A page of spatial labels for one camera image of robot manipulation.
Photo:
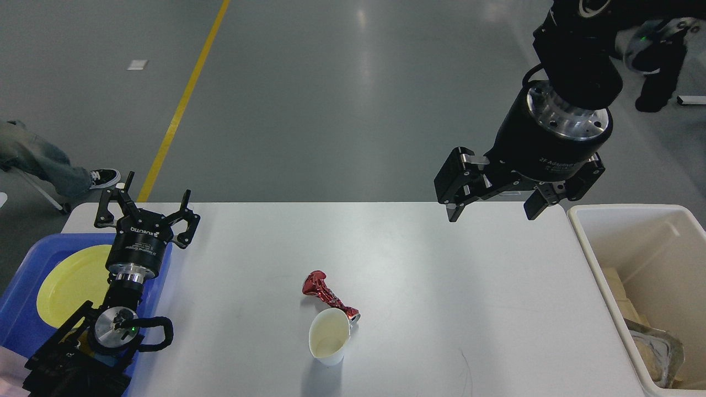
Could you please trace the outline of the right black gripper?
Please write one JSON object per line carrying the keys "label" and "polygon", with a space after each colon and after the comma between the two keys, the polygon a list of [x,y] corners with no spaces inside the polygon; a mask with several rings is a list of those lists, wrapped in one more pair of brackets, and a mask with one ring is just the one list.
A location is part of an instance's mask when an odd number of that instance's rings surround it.
{"label": "right black gripper", "polygon": [[434,178],[439,204],[454,223],[470,203],[499,195],[505,166],[533,179],[523,208],[534,221],[562,200],[578,201],[605,172],[597,151],[613,132],[607,109],[585,110],[563,100],[549,82],[520,90],[485,155],[451,150]]}

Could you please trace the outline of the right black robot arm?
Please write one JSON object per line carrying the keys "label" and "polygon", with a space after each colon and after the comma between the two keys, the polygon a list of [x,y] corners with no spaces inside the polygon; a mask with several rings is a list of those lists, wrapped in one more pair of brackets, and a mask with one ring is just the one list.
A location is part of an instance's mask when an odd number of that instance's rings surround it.
{"label": "right black robot arm", "polygon": [[507,191],[530,192],[528,219],[585,196],[605,172],[598,149],[613,132],[608,108],[623,88],[611,59],[646,51],[634,68],[645,76],[635,105],[660,111],[676,90],[694,20],[704,20],[703,1],[555,1],[533,32],[539,63],[523,77],[492,148],[452,149],[434,178],[449,221]]}

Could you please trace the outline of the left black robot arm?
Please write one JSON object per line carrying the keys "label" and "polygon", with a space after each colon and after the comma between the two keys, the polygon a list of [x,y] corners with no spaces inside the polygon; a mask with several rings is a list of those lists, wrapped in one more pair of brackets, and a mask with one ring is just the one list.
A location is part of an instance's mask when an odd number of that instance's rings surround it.
{"label": "left black robot arm", "polygon": [[138,307],[146,282],[161,273],[169,244],[189,246],[200,216],[188,206],[190,190],[174,213],[139,208],[129,195],[133,176],[122,187],[104,189],[99,199],[94,226],[116,231],[103,302],[97,308],[90,300],[81,304],[28,359],[22,387],[30,396],[121,396],[136,354],[173,342],[171,319],[141,317]]}

